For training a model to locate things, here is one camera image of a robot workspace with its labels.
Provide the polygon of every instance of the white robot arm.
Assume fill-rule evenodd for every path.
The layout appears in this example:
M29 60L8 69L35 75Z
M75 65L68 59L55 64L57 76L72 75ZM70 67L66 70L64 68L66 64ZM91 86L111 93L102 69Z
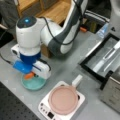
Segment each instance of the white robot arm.
M63 27L44 17L19 19L16 25L18 45L11 49L12 53L24 64L32 65L35 74L49 78L49 65L39 61L41 42L56 56L66 54L78 33L87 3L88 0L71 0L71 8Z

